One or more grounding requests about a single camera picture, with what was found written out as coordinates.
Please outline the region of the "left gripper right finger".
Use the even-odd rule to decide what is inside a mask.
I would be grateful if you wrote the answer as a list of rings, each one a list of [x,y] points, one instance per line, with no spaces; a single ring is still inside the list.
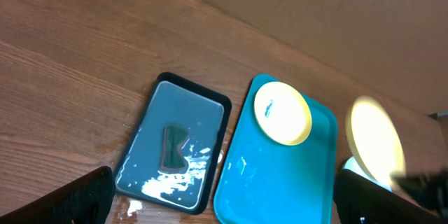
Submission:
[[[415,200],[411,203],[348,169],[336,175],[333,201],[342,224],[445,221],[444,213],[428,210]]]

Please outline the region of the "green rimmed plate top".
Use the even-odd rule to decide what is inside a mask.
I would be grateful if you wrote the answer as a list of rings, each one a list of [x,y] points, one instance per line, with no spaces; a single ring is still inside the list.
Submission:
[[[309,105],[286,83],[272,81],[262,85],[255,94],[253,108],[261,130],[279,144],[301,144],[311,133]]]

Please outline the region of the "dark green sponge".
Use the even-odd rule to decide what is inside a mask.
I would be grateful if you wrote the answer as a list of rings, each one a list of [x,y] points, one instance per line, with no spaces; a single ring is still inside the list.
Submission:
[[[188,140],[188,130],[178,125],[166,125],[162,141],[160,171],[168,174],[185,173],[188,163],[182,147]]]

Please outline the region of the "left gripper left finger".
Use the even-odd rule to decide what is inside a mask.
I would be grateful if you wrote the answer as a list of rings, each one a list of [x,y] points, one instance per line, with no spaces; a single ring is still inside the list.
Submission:
[[[115,195],[110,167],[102,166],[1,217],[2,223],[104,223]]]

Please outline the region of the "green rimmed plate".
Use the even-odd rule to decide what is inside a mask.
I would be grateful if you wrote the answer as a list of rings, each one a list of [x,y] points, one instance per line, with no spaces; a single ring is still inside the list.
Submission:
[[[369,96],[358,97],[346,116],[346,138],[354,160],[369,179],[387,188],[404,176],[406,161],[396,128],[383,106]]]
[[[311,133],[309,105],[286,83],[272,81],[262,85],[255,94],[253,108],[261,130],[279,144],[301,144]]]

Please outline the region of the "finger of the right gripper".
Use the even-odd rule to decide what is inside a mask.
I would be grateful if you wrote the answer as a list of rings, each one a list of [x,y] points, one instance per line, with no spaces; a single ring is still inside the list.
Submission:
[[[438,214],[447,213],[447,171],[436,174],[396,175],[392,177],[392,181],[420,206]]]

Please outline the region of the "light blue rimmed plate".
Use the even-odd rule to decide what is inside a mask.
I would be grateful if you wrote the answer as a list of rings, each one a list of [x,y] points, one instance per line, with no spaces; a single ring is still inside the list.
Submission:
[[[364,179],[367,179],[373,183],[375,183],[376,185],[386,189],[387,191],[391,192],[391,186],[387,185],[387,184],[383,184],[378,182],[377,180],[375,180],[374,178],[368,176],[359,166],[359,164],[357,163],[356,159],[354,156],[350,157],[343,165],[342,169],[348,169],[352,172],[354,172],[355,174],[362,176]]]

